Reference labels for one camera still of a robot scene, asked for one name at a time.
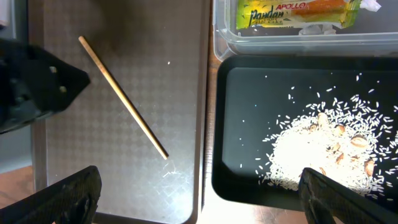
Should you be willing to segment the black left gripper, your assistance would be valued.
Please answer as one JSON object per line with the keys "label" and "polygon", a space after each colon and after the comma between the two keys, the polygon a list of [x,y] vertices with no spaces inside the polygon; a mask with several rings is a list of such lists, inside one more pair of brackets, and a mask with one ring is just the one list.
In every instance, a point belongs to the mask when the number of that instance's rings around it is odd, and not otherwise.
{"label": "black left gripper", "polygon": [[1,134],[66,110],[90,84],[86,72],[36,45],[1,40]]}

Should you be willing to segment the yellow orange snack wrapper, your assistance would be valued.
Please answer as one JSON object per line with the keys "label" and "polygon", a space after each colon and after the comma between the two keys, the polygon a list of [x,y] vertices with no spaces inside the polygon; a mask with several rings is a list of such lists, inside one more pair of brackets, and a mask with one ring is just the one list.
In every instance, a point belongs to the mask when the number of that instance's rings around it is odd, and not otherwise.
{"label": "yellow orange snack wrapper", "polygon": [[243,0],[236,11],[236,28],[333,25],[340,29],[355,22],[358,0]]}

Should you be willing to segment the wooden chopstick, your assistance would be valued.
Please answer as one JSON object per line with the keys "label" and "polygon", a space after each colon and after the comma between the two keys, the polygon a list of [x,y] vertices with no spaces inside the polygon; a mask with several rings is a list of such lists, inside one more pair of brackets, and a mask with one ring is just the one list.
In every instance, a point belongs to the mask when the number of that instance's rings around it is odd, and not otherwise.
{"label": "wooden chopstick", "polygon": [[87,40],[83,36],[79,36],[78,38],[80,44],[83,46],[83,48],[86,50],[87,54],[90,56],[92,61],[95,63],[95,65],[98,67],[102,75],[105,77],[106,81],[109,83],[113,91],[117,94],[118,98],[121,100],[123,105],[126,107],[128,112],[131,114],[131,116],[134,118],[134,120],[137,122],[139,127],[142,129],[144,134],[147,136],[149,141],[153,144],[153,146],[157,149],[157,151],[160,153],[163,159],[167,160],[169,158],[169,154],[167,151],[163,148],[159,140],[156,138],[150,127],[146,124],[142,116],[139,114],[138,110],[136,107],[133,105],[133,103],[130,101],[130,99],[127,97],[127,94],[123,92],[123,89],[119,86],[117,81],[113,78],[113,76],[108,72],[107,68],[103,65],[102,61],[100,58],[96,55],[94,50],[91,48]]}

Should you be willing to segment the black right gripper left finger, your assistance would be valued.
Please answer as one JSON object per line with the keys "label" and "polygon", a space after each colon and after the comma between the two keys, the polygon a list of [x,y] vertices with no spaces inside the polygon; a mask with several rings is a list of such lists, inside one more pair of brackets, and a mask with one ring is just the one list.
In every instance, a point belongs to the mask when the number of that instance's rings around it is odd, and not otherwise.
{"label": "black right gripper left finger", "polygon": [[101,195],[96,166],[88,166],[1,209],[1,223],[91,223]]}

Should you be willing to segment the rice and food scraps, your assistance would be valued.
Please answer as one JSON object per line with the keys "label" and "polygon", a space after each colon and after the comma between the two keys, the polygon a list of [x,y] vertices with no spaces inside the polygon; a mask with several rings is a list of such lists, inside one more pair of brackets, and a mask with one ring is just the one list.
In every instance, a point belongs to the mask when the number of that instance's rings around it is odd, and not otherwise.
{"label": "rice and food scraps", "polygon": [[295,192],[311,168],[364,197],[397,202],[397,77],[319,71],[265,77],[254,183]]}

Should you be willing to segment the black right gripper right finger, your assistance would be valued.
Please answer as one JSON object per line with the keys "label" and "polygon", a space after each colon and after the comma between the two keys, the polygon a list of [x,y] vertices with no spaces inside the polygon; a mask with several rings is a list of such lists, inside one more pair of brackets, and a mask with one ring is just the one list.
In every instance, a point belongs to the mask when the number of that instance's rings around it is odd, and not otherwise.
{"label": "black right gripper right finger", "polygon": [[298,193],[308,223],[334,223],[335,218],[343,223],[397,223],[396,213],[308,167]]}

